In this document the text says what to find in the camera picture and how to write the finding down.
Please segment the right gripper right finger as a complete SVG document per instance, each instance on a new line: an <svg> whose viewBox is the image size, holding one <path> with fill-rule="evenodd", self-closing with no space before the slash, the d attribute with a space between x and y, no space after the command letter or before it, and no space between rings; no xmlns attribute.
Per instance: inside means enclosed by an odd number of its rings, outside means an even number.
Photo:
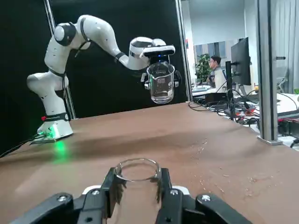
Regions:
<svg viewBox="0 0 299 224"><path fill-rule="evenodd" d="M188 189L171 183L167 168L161 169L161 208L156 224L250 224L245 216L212 193L193 198Z"/></svg>

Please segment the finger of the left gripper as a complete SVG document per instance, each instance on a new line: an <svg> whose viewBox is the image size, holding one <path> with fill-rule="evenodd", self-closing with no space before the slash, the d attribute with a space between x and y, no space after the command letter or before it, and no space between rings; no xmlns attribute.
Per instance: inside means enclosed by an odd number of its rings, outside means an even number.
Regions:
<svg viewBox="0 0 299 224"><path fill-rule="evenodd" d="M141 83L143 84L144 88L146 90L149 90L150 89L150 86L149 86L149 76L147 73L142 73L142 76L141 76Z"/></svg>
<svg viewBox="0 0 299 224"><path fill-rule="evenodd" d="M181 83L182 76L178 70L175 70L174 72L174 85L176 88L179 87L179 84Z"/></svg>

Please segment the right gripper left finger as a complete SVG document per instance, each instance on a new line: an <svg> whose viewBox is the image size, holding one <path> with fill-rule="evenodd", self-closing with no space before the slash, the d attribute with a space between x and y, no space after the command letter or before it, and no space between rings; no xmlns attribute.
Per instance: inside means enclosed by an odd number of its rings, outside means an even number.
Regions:
<svg viewBox="0 0 299 224"><path fill-rule="evenodd" d="M106 224L121 201L122 175L110 168L101 185L87 187L83 193L54 194L13 220L12 224Z"/></svg>

